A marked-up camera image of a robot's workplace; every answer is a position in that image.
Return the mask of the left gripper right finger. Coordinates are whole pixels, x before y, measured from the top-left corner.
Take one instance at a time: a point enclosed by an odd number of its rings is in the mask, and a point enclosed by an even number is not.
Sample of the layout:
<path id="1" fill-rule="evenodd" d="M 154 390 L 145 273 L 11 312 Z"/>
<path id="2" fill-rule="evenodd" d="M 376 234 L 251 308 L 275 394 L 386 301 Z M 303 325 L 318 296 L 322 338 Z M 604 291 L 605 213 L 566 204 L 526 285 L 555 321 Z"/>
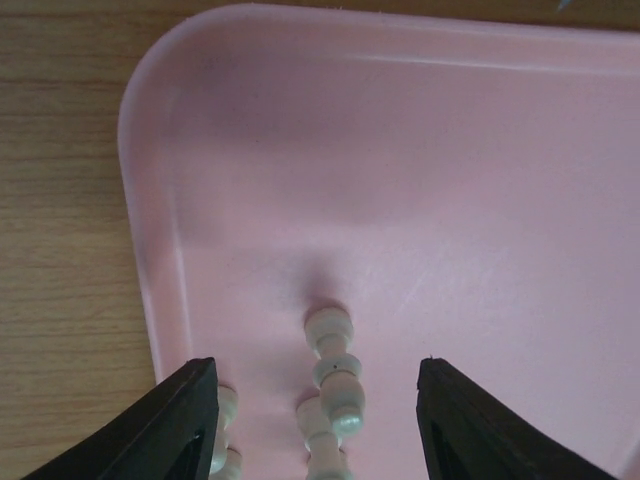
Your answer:
<path id="1" fill-rule="evenodd" d="M 416 414 L 431 479 L 610 479 L 441 358 L 421 361 Z"/>

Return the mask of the white queen chess piece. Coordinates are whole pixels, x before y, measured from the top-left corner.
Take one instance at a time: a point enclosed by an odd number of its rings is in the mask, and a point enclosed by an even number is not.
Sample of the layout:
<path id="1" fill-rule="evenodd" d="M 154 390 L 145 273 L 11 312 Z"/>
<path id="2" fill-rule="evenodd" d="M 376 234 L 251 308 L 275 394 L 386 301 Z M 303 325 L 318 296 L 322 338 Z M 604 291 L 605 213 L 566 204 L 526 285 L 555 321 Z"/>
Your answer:
<path id="1" fill-rule="evenodd" d="M 296 420 L 304 444 L 309 452 L 307 480 L 351 480 L 346 454 L 322 410 L 318 396 L 303 401 L 296 410 Z"/>

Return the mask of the white bishop chess piece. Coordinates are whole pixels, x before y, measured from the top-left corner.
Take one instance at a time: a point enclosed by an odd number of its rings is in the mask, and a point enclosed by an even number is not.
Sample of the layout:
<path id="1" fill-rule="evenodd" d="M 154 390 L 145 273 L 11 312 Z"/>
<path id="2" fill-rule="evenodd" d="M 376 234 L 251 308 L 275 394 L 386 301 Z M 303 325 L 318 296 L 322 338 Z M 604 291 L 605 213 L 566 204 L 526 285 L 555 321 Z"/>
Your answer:
<path id="1" fill-rule="evenodd" d="M 306 341 L 317 357 L 312 371 L 321 410 L 338 437 L 350 437 L 364 426 L 365 392 L 362 364 L 350 353 L 354 327 L 338 306 L 313 311 L 304 324 Z"/>

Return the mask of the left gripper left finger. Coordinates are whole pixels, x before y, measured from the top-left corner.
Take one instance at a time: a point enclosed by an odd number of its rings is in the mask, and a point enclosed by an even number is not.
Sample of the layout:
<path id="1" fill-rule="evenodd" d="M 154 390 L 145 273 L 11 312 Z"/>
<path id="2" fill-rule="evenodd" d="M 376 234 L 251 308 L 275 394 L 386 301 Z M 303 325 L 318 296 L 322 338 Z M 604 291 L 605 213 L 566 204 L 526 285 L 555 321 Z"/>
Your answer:
<path id="1" fill-rule="evenodd" d="M 206 479 L 216 440 L 212 357 L 192 359 L 28 479 Z"/>

